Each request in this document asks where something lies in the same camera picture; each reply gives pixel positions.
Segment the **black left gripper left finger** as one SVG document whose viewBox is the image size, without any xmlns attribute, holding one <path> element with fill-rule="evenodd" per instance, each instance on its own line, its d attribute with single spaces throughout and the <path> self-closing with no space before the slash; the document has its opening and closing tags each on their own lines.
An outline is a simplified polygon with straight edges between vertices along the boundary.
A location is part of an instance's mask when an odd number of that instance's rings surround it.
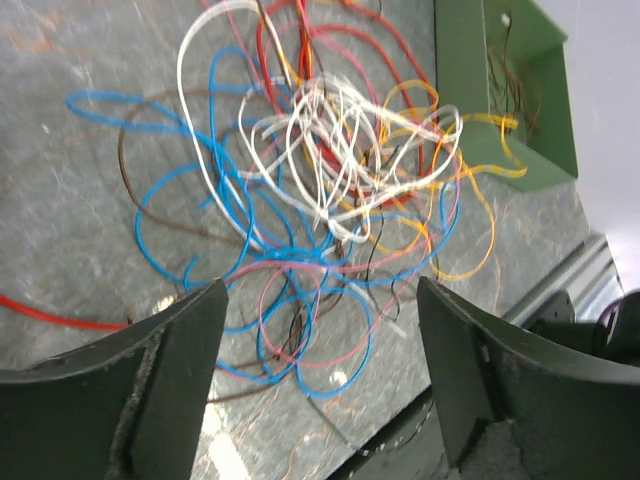
<svg viewBox="0 0 640 480">
<path fill-rule="evenodd" d="M 189 478 L 227 305 L 216 280 L 120 332 L 2 371 L 2 478 Z"/>
</svg>

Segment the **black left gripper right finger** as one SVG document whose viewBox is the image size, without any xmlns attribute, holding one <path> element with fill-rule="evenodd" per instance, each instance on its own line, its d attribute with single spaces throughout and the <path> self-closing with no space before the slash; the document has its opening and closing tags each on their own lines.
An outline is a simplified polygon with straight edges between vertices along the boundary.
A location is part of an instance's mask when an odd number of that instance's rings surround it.
<svg viewBox="0 0 640 480">
<path fill-rule="evenodd" d="M 449 465 L 465 478 L 639 475 L 639 296 L 609 322 L 494 316 L 428 278 L 419 324 Z"/>
</svg>

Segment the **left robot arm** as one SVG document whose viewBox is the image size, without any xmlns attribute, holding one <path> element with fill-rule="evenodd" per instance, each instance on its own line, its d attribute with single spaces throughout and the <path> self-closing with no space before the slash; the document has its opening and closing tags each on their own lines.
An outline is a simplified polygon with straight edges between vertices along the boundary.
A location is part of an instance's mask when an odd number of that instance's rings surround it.
<svg viewBox="0 0 640 480">
<path fill-rule="evenodd" d="M 522 324 L 431 279 L 419 326 L 458 479 L 639 475 L 639 296 L 574 320 L 559 292 Z M 5 479 L 187 479 L 228 305 L 216 281 L 93 343 L 1 374 Z"/>
</svg>

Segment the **green plastic tray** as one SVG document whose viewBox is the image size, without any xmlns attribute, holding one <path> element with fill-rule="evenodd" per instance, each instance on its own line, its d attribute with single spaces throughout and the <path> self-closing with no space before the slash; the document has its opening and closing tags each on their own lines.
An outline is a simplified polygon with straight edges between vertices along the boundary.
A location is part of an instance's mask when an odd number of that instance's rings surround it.
<svg viewBox="0 0 640 480">
<path fill-rule="evenodd" d="M 460 148 L 521 191 L 573 182 L 564 43 L 533 1 L 437 1 L 437 89 L 464 118 Z"/>
</svg>

